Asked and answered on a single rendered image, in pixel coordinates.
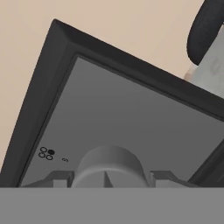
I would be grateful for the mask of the pale grey block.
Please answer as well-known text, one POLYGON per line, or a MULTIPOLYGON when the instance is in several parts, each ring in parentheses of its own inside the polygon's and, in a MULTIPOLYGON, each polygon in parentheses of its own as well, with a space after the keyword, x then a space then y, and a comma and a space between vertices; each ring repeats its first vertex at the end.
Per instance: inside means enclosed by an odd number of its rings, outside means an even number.
POLYGON ((185 80, 224 99, 224 32, 220 31, 198 66, 191 66, 185 80))

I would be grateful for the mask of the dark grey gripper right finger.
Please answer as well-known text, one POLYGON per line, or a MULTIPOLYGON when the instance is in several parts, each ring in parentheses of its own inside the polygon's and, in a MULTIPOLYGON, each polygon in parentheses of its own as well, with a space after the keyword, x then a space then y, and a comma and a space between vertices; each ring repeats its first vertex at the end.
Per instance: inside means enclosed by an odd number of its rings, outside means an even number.
POLYGON ((177 178, 171 171, 150 171, 149 187, 155 188, 196 188, 197 186, 177 178))

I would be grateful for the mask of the grey round stove knob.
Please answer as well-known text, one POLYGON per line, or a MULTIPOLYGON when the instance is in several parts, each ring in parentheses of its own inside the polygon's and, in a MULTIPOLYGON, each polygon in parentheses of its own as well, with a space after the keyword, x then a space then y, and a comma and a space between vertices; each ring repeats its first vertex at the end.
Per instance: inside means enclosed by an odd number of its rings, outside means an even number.
POLYGON ((89 151, 80 161, 72 187, 145 188, 143 167, 129 150, 102 146, 89 151))

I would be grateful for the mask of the dark grey stove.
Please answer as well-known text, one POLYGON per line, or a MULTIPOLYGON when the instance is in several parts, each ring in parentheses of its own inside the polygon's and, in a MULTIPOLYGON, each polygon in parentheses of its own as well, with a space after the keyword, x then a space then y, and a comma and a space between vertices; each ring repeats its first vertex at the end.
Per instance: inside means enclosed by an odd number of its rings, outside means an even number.
POLYGON ((224 99, 59 20, 45 38, 0 187, 77 172, 92 149, 118 146, 150 171, 224 187, 224 99))

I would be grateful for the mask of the black rounded object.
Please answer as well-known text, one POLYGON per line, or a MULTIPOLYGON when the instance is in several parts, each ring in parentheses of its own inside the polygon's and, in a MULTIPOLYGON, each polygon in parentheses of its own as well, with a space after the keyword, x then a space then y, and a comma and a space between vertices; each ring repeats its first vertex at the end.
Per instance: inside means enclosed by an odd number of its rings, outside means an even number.
POLYGON ((224 23, 224 0, 204 0, 189 31, 186 51, 194 65, 198 65, 218 35, 224 23))

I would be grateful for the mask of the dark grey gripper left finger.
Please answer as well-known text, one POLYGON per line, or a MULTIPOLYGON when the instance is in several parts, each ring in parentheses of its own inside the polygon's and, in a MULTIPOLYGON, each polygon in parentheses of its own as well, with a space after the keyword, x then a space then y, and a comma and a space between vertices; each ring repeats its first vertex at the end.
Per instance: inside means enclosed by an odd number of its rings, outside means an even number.
POLYGON ((74 171, 52 171, 44 179, 24 185, 24 188, 69 188, 74 181, 74 171))

